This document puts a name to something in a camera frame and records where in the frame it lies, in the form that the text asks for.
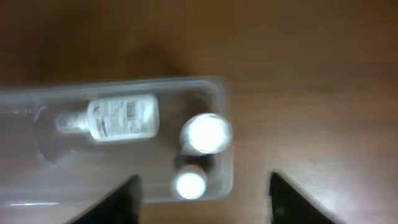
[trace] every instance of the white bottle cap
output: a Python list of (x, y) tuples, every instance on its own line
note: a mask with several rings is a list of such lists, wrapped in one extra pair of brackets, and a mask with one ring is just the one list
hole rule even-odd
[(213, 113), (194, 116), (181, 130), (183, 152), (187, 154), (214, 154), (226, 149), (231, 140), (230, 123)]
[(200, 167), (184, 167), (174, 178), (173, 191), (178, 198), (195, 200), (206, 191), (206, 175)]

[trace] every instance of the wood grain surface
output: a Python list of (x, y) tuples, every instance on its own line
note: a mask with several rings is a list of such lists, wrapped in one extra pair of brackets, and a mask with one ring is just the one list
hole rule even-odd
[[(224, 78), (233, 191), (145, 205), (143, 224), (269, 223), (272, 170), (347, 223), (398, 220), (397, 1), (7, 0), (0, 32), (4, 87)], [(77, 212), (13, 209), (3, 220)]]

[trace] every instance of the black object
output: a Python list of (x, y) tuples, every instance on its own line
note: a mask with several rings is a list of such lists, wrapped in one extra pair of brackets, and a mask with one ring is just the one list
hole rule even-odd
[[(336, 224), (317, 210), (281, 175), (271, 174), (269, 195), (272, 224)], [(138, 224), (142, 201), (141, 181), (132, 176), (71, 224)]]
[(276, 172), (271, 174), (269, 195), (272, 200), (272, 224), (335, 224)]
[(138, 224), (141, 200), (141, 181), (135, 175), (70, 223)]

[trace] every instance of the plastic container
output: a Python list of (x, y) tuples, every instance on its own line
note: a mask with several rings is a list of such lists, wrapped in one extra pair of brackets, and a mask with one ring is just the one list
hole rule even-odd
[[(154, 95), (157, 99), (159, 129), (155, 135), (97, 141), (82, 128), (86, 123), (81, 120), (90, 102), (137, 95)], [(176, 201), (179, 199), (170, 188), (179, 166), (192, 163), (204, 166), (206, 172), (206, 191), (199, 200), (222, 198), (233, 184), (231, 147), (203, 157), (184, 157), (180, 153), (183, 125), (203, 112), (228, 117), (224, 89), (211, 78), (1, 93), (0, 205), (91, 202), (133, 174), (141, 176), (145, 202)], [(63, 124), (72, 128), (62, 131)]]

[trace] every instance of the barcode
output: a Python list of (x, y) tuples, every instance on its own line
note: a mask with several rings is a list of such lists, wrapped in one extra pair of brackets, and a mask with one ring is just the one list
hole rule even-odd
[(136, 118), (136, 102), (128, 102), (126, 105), (127, 120), (134, 120)]
[(106, 132), (105, 128), (105, 122), (102, 119), (96, 119), (97, 122), (97, 127), (98, 127), (98, 132), (101, 136), (108, 136), (108, 133)]

